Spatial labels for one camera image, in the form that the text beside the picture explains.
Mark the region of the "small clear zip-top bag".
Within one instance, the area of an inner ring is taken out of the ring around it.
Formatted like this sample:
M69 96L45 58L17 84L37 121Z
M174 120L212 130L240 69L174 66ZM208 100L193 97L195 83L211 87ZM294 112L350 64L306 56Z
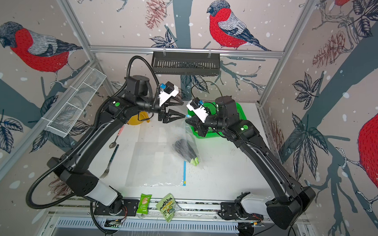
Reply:
M184 121L178 120L167 130L171 152L180 160L192 166L200 164L200 154L191 127Z

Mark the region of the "dark eggplant green stem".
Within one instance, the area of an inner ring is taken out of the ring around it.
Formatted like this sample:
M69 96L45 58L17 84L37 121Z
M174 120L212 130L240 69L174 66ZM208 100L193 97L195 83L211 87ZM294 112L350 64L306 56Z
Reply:
M197 166L199 164L199 159L189 144L189 142L185 139L177 140L173 145L173 150L187 163L192 164L193 166Z

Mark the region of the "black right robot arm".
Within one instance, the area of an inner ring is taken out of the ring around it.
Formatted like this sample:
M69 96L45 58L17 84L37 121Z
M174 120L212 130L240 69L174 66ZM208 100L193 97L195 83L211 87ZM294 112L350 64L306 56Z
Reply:
M272 222L293 233L294 224L315 198L310 186L303 186L289 174L282 163L267 147L259 130L249 120L241 119L237 104L230 96L215 100L215 114L205 107L205 102L194 98L186 105L193 116L186 119L201 137L209 131L234 143L256 166L271 188L274 198L265 203Z

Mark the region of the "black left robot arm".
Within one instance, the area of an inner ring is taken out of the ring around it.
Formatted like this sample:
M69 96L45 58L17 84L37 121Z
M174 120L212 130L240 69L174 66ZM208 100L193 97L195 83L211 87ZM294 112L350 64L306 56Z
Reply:
M149 68L157 89L153 92L149 78L131 75L131 64L141 60ZM158 114L162 123L170 123L185 117L184 114L167 110L169 106L181 106L183 102L177 98L178 86L171 82L160 83L149 62L141 56L130 59L127 75L123 86L103 102L95 114L94 123L81 137L77 144L60 158L51 158L49 170L35 180L26 194L26 204L32 209L47 209L66 201L74 196L87 199L90 202L90 214L94 214L94 205L102 204L111 214L122 212L127 215L123 197L117 190L104 184L99 177L89 171L93 159L101 151L113 134L118 132L128 121L138 116L140 112ZM55 173L70 189L67 196L48 204L33 202L33 194L37 186L49 174Z

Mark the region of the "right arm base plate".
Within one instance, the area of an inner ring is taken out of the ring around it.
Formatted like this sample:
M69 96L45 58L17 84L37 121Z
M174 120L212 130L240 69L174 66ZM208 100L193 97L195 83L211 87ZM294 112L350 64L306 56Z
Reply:
M252 220L261 222L264 216L256 213L247 213L240 204L234 202L221 202L218 216L223 220Z

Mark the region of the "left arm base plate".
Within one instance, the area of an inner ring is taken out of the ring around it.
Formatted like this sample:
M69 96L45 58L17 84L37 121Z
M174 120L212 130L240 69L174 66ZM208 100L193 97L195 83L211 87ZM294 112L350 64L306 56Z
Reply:
M94 215L133 217L136 215L139 202L139 199L123 198L109 206L105 206L102 203L96 203L94 206Z

